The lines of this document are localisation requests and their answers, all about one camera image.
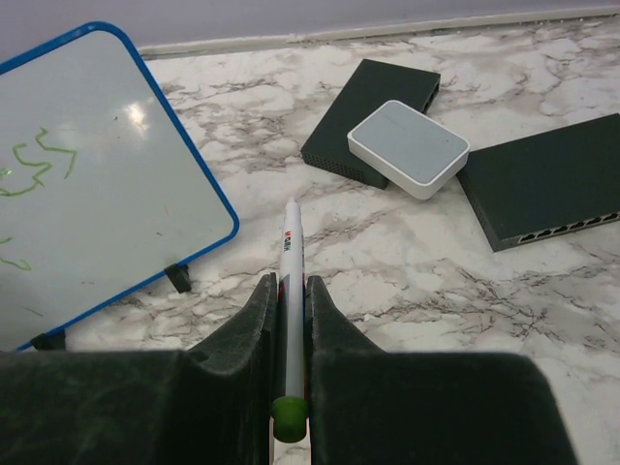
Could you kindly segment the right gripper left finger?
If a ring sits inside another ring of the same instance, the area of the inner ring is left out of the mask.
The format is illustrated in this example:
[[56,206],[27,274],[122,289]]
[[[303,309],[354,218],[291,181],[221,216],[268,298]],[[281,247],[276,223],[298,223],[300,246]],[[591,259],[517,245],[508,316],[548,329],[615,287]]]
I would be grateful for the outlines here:
[[276,295],[188,350],[2,355],[2,462],[269,463]]

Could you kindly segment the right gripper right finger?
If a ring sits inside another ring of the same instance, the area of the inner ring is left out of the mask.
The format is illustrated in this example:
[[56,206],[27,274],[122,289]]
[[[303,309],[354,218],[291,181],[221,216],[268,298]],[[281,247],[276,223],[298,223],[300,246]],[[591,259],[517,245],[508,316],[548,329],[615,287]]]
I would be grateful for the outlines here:
[[309,279],[315,464],[574,464],[550,385],[528,357],[380,349]]

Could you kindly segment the white marker pen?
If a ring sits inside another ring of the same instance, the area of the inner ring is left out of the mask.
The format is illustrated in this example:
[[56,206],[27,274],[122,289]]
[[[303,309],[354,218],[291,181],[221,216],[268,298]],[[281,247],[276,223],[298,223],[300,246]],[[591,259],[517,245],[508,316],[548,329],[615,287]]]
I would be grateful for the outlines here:
[[300,205],[287,202],[281,240],[276,311],[273,436],[296,443],[306,436],[308,406],[305,386],[305,271]]

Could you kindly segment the blue framed whiteboard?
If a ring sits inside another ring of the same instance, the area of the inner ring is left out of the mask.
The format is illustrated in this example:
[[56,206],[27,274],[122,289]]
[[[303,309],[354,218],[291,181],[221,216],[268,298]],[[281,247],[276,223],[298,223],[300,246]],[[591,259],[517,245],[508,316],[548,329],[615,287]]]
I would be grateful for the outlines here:
[[88,22],[1,66],[1,348],[186,266],[239,219],[129,37]]

